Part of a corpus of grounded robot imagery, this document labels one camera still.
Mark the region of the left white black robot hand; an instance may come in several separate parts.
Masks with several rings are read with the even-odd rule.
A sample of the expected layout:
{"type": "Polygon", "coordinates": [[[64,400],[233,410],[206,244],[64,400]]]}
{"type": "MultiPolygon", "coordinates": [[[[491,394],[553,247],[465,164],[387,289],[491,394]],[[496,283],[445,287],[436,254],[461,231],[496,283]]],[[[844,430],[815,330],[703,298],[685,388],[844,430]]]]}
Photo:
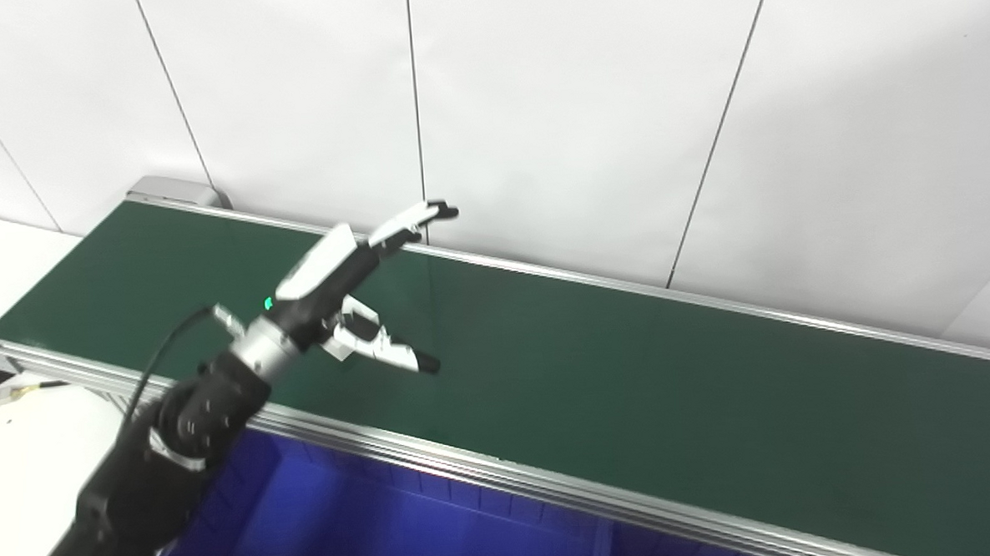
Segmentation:
{"type": "Polygon", "coordinates": [[[388,332],[380,315],[354,297],[385,260],[423,229],[461,211],[442,200],[426,200],[401,211],[364,239],[347,223],[337,224],[304,253],[276,287],[266,318],[299,350],[318,346],[338,361],[358,355],[409,372],[438,373],[437,357],[415,350],[388,332]]]}

